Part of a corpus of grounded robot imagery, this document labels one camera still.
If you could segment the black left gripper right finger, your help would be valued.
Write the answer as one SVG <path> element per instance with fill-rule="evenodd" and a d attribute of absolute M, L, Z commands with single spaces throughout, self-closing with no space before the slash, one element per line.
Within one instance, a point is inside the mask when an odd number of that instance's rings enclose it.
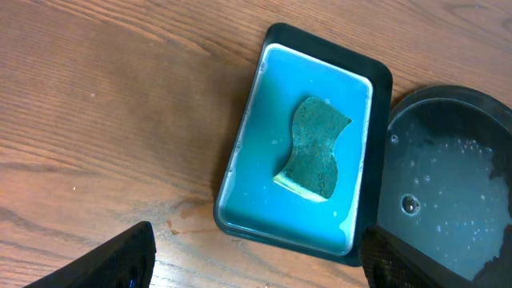
<path fill-rule="evenodd" d="M 475 286 L 380 226 L 366 229 L 359 258 L 372 288 Z"/>

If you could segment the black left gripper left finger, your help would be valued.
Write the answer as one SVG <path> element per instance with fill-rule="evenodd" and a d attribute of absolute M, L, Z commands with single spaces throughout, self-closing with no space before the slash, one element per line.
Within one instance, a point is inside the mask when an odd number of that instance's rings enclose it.
<path fill-rule="evenodd" d="M 142 221 L 26 288 L 149 288 L 156 245 Z"/>

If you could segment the green and yellow sponge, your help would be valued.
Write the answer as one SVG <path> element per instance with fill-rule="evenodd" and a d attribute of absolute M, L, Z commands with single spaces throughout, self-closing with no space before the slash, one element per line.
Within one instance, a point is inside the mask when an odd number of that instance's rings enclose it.
<path fill-rule="evenodd" d="M 290 156 L 274 182 L 312 202 L 329 200 L 338 181 L 334 147 L 351 123 L 331 104 L 314 97 L 305 99 L 292 119 Z"/>

